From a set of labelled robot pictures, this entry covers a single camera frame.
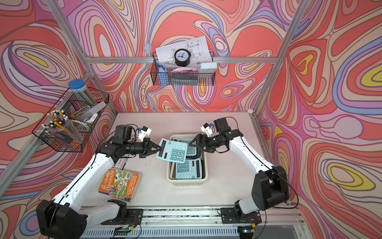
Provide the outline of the blue calculator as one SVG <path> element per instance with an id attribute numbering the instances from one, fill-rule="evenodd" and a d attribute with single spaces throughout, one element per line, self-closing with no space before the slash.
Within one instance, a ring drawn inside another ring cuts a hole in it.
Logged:
<path id="1" fill-rule="evenodd" d="M 188 159 L 184 163 L 175 163 L 174 173 L 176 180 L 202 179 L 202 160 L 200 158 Z"/>
<path id="2" fill-rule="evenodd" d="M 160 151 L 156 153 L 156 158 L 172 163 L 185 163 L 188 145 L 185 142 L 161 139 Z"/>

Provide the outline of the cream plastic storage box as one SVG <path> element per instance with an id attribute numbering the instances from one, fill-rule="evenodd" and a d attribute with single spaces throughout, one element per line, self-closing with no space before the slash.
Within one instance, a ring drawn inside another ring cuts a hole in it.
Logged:
<path id="1" fill-rule="evenodd" d="M 207 155 L 195 146 L 186 149 L 184 163 L 168 162 L 166 179 L 174 185 L 202 185 L 208 179 Z"/>

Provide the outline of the blue calculator corner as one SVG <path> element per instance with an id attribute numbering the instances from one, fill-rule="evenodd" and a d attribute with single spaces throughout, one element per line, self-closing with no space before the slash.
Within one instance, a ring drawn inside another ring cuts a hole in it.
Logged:
<path id="1" fill-rule="evenodd" d="M 173 140 L 178 141 L 178 142 L 184 142 L 188 145 L 187 150 L 186 150 L 186 159 L 196 159 L 197 158 L 197 156 L 198 156 L 197 148 L 194 146 L 189 146 L 189 143 L 193 140 L 192 138 L 174 137 Z"/>

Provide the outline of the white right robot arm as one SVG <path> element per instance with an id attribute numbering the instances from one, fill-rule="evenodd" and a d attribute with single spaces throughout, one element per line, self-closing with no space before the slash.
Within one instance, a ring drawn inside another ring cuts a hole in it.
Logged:
<path id="1" fill-rule="evenodd" d="M 198 134 L 190 146 L 201 151 L 214 153 L 221 146 L 235 153 L 254 175 L 250 196 L 235 203 L 240 214 L 265 211 L 289 200 L 289 184 L 286 171 L 281 166 L 274 166 L 253 149 L 243 134 L 237 130 L 220 131 L 218 135 L 208 137 Z"/>

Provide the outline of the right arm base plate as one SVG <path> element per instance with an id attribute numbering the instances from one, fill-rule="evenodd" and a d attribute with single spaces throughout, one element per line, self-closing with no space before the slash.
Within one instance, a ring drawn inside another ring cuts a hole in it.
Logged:
<path id="1" fill-rule="evenodd" d="M 223 224 L 258 225 L 262 223 L 262 218 L 259 212 L 244 214 L 236 207 L 221 208 L 219 214 Z"/>

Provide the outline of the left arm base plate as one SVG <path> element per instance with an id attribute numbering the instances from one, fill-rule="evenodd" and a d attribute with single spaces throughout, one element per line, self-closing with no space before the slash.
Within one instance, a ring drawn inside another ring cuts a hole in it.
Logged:
<path id="1" fill-rule="evenodd" d="M 115 219 L 102 222 L 102 225 L 138 225 L 143 218 L 143 209 L 126 209 Z"/>

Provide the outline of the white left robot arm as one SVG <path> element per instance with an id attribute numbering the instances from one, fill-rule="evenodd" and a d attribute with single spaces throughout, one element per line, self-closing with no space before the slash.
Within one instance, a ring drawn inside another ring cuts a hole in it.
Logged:
<path id="1" fill-rule="evenodd" d="M 126 204 L 112 199 L 101 206 L 82 210 L 91 190 L 106 172 L 127 154 L 146 158 L 162 147 L 144 138 L 142 142 L 109 139 L 101 144 L 85 168 L 50 201 L 42 200 L 36 208 L 40 233 L 53 239 L 78 239 L 84 231 L 105 221 L 128 219 Z"/>

